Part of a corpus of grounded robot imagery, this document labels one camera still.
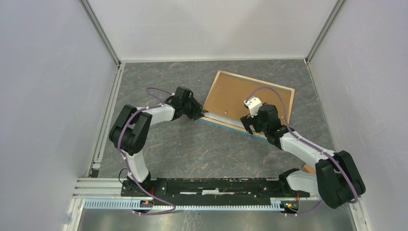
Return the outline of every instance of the metal frame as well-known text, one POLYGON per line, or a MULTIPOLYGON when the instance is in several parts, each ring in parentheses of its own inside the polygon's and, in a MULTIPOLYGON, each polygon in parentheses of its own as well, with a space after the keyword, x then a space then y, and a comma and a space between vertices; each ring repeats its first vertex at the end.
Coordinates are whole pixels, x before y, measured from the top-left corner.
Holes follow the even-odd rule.
POLYGON ((103 44, 105 45, 105 48, 108 50, 112 60, 116 63, 116 65, 120 65, 120 59, 117 57, 117 54, 112 47, 111 43, 109 42, 108 37, 106 36, 101 23, 99 22, 98 18, 95 15, 95 12, 93 11, 92 7, 90 6, 90 3, 88 0, 79 0, 81 3, 82 7, 84 8, 85 12, 87 13, 89 20, 91 21, 93 27, 95 28, 96 32, 98 33, 99 37, 101 38, 103 44))
MULTIPOLYGON (((79 178, 71 205, 67 215, 67 223, 63 226, 63 231, 76 231, 82 216, 84 208, 88 209, 139 209, 141 200, 152 200, 151 197, 122 197, 120 191, 122 184, 118 179, 98 179, 98 178, 79 178)), ((193 206, 180 207, 178 210, 259 210, 259 211, 278 211, 274 208, 276 203, 281 201, 293 201, 296 198, 271 198, 271 207, 216 207, 202 206, 196 208, 193 206)), ((301 201, 316 201, 318 197, 300 198, 301 201)), ((365 210, 362 206, 361 199, 357 204, 349 204, 357 231, 369 231, 368 222, 365 220, 365 210)), ((168 209, 166 206, 157 206, 155 209, 168 209)))
POLYGON ((195 59, 131 59, 122 60, 123 63, 163 63, 163 62, 201 62, 201 61, 245 61, 245 60, 299 60, 305 57, 290 58, 195 58, 195 59))
POLYGON ((123 70, 126 63, 122 63, 115 75, 111 91, 109 93, 109 99, 105 107, 105 114, 102 119, 102 126, 99 131, 98 139, 96 141, 93 159, 90 163, 88 176, 97 177, 99 168, 101 167, 103 152, 105 150, 106 139, 109 135, 109 129, 112 121, 112 115, 116 104, 117 95, 119 93, 120 82, 122 81, 123 70))
POLYGON ((317 49, 319 48, 321 42, 323 41, 324 37, 326 37, 327 32, 329 31, 330 27, 333 24, 333 21, 337 17, 339 11, 344 5, 345 0, 337 0, 336 4, 334 5, 331 13, 329 14, 329 17, 327 18, 325 24, 323 25, 323 28, 321 29, 318 37, 316 38, 315 43, 312 46, 312 49, 309 51, 309 54, 305 58, 305 61, 309 63, 312 59, 313 56, 316 54, 317 49))

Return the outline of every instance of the wooden frame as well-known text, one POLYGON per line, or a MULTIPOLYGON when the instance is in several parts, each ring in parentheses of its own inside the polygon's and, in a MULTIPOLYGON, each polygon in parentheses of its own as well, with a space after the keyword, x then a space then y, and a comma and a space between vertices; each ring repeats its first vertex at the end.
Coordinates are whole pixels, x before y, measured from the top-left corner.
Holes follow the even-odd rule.
MULTIPOLYGON (((242 76, 242 75, 238 75, 238 74, 234 74, 234 73, 222 71, 222 70, 219 70, 217 72, 213 85, 211 86, 207 99, 205 100, 205 103, 204 103, 204 110, 210 112, 211 114, 217 114, 218 115, 216 116, 217 119, 209 118, 209 117, 202 117, 201 119, 207 122, 211 122, 211 123, 215 123, 215 124, 227 127, 229 129, 247 133, 244 128, 236 126, 236 125, 232 125, 228 123, 228 121, 237 120, 237 119, 239 121, 239 118, 242 115, 246 115, 248 113, 247 110, 243 107, 243 101, 246 99, 246 97, 248 97, 250 92, 252 92, 254 89, 261 87, 261 86, 270 86, 276 89, 277 91, 286 91, 289 93, 289 96, 286 95, 285 98, 282 97, 284 100, 284 103, 288 105, 288 107, 286 108, 286 111, 287 111, 287 117, 288 117, 288 122, 289 122, 291 112, 292 112, 292 104, 293 104, 293 98, 294 98, 294 92, 295 92, 293 88, 281 86, 278 84, 268 83, 268 82, 265 82, 259 79, 249 78, 246 76, 242 76), (233 81, 232 78, 229 78, 227 81, 220 82, 219 81, 220 77, 225 77, 225 76, 233 77, 237 79, 237 81, 235 80, 233 81), (248 82, 246 81, 249 81, 255 84, 252 84, 252 86, 247 86, 246 83, 248 82), (239 112, 238 114, 233 113, 233 115, 230 116, 231 113, 228 113, 228 111, 230 112, 239 111, 239 112)), ((278 113, 281 117, 281 123, 285 124, 285 121, 283 119, 283 107, 280 106, 281 102, 279 101, 278 97, 275 94, 273 93, 271 94, 270 92, 268 92, 267 94, 269 96, 272 96, 268 98, 269 100, 268 103, 274 104, 277 106, 278 113)), ((261 95, 261 96, 263 97, 260 97, 260 99, 263 102, 265 102, 265 95, 261 95)), ((259 138, 266 140, 266 137, 264 134, 254 132, 254 136, 257 136, 259 138)), ((310 172, 310 173, 315 173, 314 169, 309 165, 305 165, 302 168, 302 170, 306 172, 310 172)))
MULTIPOLYGON (((218 71, 216 78, 214 79, 213 85, 211 86, 204 103, 204 110, 239 121, 242 115, 248 113, 243 107, 243 101, 254 89, 263 86, 272 87, 278 91, 283 98, 286 106, 286 115, 288 121, 290 121, 295 92, 293 88, 268 83, 222 70, 218 71)), ((283 119, 283 106, 273 92, 268 89, 262 89, 255 93, 254 96, 260 98, 262 102, 268 102, 269 104, 275 105, 278 109, 282 124, 285 124, 283 119)))

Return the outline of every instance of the metal bracket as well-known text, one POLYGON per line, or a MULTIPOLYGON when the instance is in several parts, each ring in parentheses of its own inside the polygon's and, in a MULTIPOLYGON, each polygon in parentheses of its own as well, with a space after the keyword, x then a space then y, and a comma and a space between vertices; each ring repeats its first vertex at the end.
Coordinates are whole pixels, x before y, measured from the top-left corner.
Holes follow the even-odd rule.
POLYGON ((78 229, 84 205, 85 199, 71 200, 71 205, 68 209, 66 223, 63 226, 63 231, 76 231, 78 229))
MULTIPOLYGON (((86 209, 131 209, 131 210, 168 210, 171 206, 155 205, 153 207, 143 205, 146 199, 85 199, 86 209)), ((218 210, 218 211, 284 211, 280 208, 280 200, 270 200, 270 205, 219 205, 219 206, 177 206, 176 210, 218 210)))
POLYGON ((350 210, 351 214, 353 215, 357 231, 370 231, 371 229, 365 218, 363 200, 359 198, 356 204, 350 204, 350 210))

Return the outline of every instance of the cable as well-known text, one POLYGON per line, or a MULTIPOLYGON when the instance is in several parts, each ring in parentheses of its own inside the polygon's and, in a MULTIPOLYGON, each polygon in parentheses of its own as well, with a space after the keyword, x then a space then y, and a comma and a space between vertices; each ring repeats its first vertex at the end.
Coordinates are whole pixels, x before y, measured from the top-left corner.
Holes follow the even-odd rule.
POLYGON ((308 213, 314 212, 315 210, 317 210, 321 205, 323 204, 323 200, 320 200, 319 203, 313 207, 312 209, 305 211, 305 212, 301 212, 301 213, 296 213, 296 214, 289 214, 289 213, 285 213, 285 217, 297 217, 300 215, 306 215, 308 213))
POLYGON ((293 212, 295 212, 295 213, 297 213, 297 211, 298 211, 298 210, 294 210, 294 209, 291 208, 291 207, 288 207, 288 209, 291 210, 291 211, 293 211, 293 212))
POLYGON ((135 176, 133 175, 133 172, 130 171, 130 166, 129 166, 128 159, 126 158, 126 154, 120 149, 120 144, 122 143, 123 135, 125 134, 126 129, 128 128, 130 122, 133 120, 133 118, 137 114, 139 114, 140 112, 145 111, 145 110, 147 110, 149 108, 159 108, 159 107, 162 107, 162 106, 163 106, 163 104, 150 106, 150 107, 147 106, 147 107, 141 108, 141 109, 137 110, 135 113, 133 113, 132 116, 126 121, 125 125, 123 126, 123 129, 120 132, 120 136, 119 136, 119 139, 117 141, 117 149, 118 149, 119 153, 121 153, 123 159, 125 160, 125 165, 126 165, 126 168, 127 168, 128 175, 130 175, 130 178, 136 183, 136 185, 140 188, 140 190, 142 190, 148 196, 151 196, 153 199, 158 200, 158 201, 160 201, 162 203, 165 203, 165 204, 170 205, 170 206, 173 207, 173 208, 171 208, 169 210, 154 212, 154 213, 140 213, 139 212, 139 215, 142 215, 142 216, 160 215, 160 214, 170 213, 170 212, 173 212, 176 209, 176 206, 174 204, 172 204, 171 202, 168 202, 168 201, 165 201, 163 199, 158 198, 157 196, 151 194, 150 192, 148 192, 147 190, 145 190, 142 187, 142 185, 136 180, 135 176))
POLYGON ((259 87, 259 88, 255 89, 254 91, 251 92, 251 94, 248 96, 248 98, 245 100, 245 102, 248 102, 248 100, 255 94, 255 92, 257 92, 257 91, 259 91, 259 90, 261 90, 261 89, 269 89, 269 90, 272 90, 272 91, 277 95, 277 97, 279 98, 279 100, 280 100, 280 102, 281 102, 281 104, 282 104, 282 107, 283 107, 283 118, 285 119, 286 127, 288 128, 288 131, 290 132, 290 134, 292 134, 296 139, 300 140, 300 141, 303 142, 304 144, 306 144, 306 145, 308 145, 309 147, 315 149, 315 150, 318 151, 319 153, 325 155, 327 158, 329 158, 329 159, 334 163, 334 165, 335 165, 335 166, 337 167, 337 169, 341 172, 342 176, 344 177, 345 181, 347 182, 348 186, 350 187, 351 192, 353 193, 354 200, 353 200, 353 201, 350 201, 349 203, 352 203, 352 204, 357 203, 357 201, 358 201, 357 191, 356 191, 356 189, 354 188, 353 184, 351 183, 351 180, 348 178, 347 174, 346 174, 345 171, 343 170, 343 168, 339 165, 339 163, 338 163, 330 154, 328 154, 327 152, 323 151, 321 148, 315 146, 314 144, 309 143, 308 141, 306 141, 306 140, 304 140, 304 139, 302 139, 302 138, 299 138, 299 137, 291 130, 291 128, 289 127, 288 117, 287 117, 287 115, 286 115, 285 103, 283 102, 282 97, 279 95, 279 93, 278 93, 275 89, 273 89, 273 88, 271 88, 271 87, 259 87))
POLYGON ((296 191, 296 200, 295 200, 295 204, 298 203, 300 200, 300 193, 299 191, 296 191))
POLYGON ((164 101, 162 100, 162 98, 160 98, 158 95, 156 95, 156 94, 154 94, 154 93, 151 93, 149 90, 159 90, 159 91, 161 91, 161 92, 164 92, 164 93, 167 93, 167 94, 171 95, 170 92, 168 92, 168 91, 166 91, 166 90, 163 90, 163 89, 159 89, 159 88, 150 87, 150 88, 146 88, 146 89, 145 89, 145 91, 146 91, 149 95, 151 95, 151 96, 155 97, 156 99, 160 100, 161 103, 164 103, 164 101))
POLYGON ((123 170, 125 170, 125 169, 127 170, 127 168, 125 168, 125 167, 122 170, 120 170, 119 175, 117 176, 117 179, 119 180, 119 182, 121 184, 123 184, 123 182, 120 181, 120 174, 122 174, 123 170))

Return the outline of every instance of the blue edge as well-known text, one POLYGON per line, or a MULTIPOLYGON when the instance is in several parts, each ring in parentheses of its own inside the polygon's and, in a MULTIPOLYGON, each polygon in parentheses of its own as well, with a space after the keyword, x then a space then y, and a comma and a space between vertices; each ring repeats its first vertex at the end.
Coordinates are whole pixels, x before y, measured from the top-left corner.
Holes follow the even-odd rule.
MULTIPOLYGON (((249 135, 246 131, 241 131, 241 130, 237 130, 237 129, 234 129, 234 128, 230 128, 230 127, 224 126, 222 124, 217 124, 217 123, 214 123, 214 122, 211 122, 211 121, 208 121, 208 120, 205 120, 205 119, 201 119, 201 118, 199 118, 199 120, 204 121, 206 123, 215 124, 215 125, 217 125, 219 127, 227 128, 229 130, 233 130, 233 131, 237 131, 237 132, 249 135)), ((262 139, 262 140, 265 140, 265 141, 267 140, 265 137, 258 136, 258 135, 255 135, 255 134, 254 135, 249 135, 249 136, 253 136, 255 138, 262 139)))

